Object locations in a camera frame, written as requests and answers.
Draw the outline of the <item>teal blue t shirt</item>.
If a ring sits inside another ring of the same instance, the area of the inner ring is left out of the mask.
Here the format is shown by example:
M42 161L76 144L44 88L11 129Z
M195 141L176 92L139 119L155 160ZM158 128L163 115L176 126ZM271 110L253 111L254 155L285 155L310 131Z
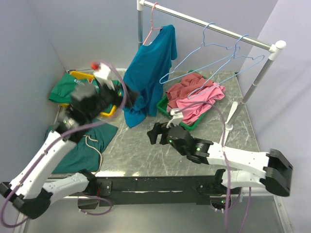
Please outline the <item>teal blue t shirt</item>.
M125 122L129 128L140 124L148 115L156 116L156 105L163 95L160 79L163 82L168 80L167 74L176 58L173 25L163 26L150 45L140 46L123 78L131 90L139 92L133 107L124 109Z

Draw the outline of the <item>pink wire hanger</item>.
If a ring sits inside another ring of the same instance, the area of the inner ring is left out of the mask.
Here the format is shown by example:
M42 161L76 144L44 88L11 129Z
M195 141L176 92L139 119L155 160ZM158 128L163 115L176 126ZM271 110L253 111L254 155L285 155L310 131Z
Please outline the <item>pink wire hanger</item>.
M149 31L149 33L147 34L145 40L144 40L143 43L142 43L143 45L146 45L146 43L147 43L147 41L148 41L148 39L149 39L149 37L150 37L150 35L152 34L153 31L161 30L161 29L162 29L162 27L158 27L158 28L155 28L155 27L154 27L154 9L155 9L155 7L156 7L157 5L158 5L158 2L155 2L155 3L153 4L153 6L152 6L152 9L151 9L151 28L150 28L150 31Z

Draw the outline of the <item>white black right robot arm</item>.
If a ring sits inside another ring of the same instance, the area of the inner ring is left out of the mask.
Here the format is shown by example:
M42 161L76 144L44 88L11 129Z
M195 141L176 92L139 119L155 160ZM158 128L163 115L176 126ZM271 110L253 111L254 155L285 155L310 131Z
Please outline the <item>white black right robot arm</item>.
M279 150L253 152L223 147L192 137L182 126L168 126L167 123L155 123L147 135L152 145L161 135L161 145L171 145L193 163L222 167L213 181L213 189L220 194L229 188L264 187L276 196L290 195L293 165Z

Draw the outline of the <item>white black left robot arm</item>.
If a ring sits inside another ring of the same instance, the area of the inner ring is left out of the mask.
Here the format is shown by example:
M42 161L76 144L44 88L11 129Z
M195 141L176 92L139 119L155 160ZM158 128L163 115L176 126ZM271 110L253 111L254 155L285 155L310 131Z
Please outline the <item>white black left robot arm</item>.
M130 108L139 96L125 84L114 90L106 84L98 87L99 90L92 84L77 86L71 94L69 106L31 162L12 181L1 182L0 193L5 202L11 202L28 219L43 215L52 203L66 196L97 192L97 178L86 169L50 184L46 180L89 129L105 123L95 121L100 112L110 104L119 110Z

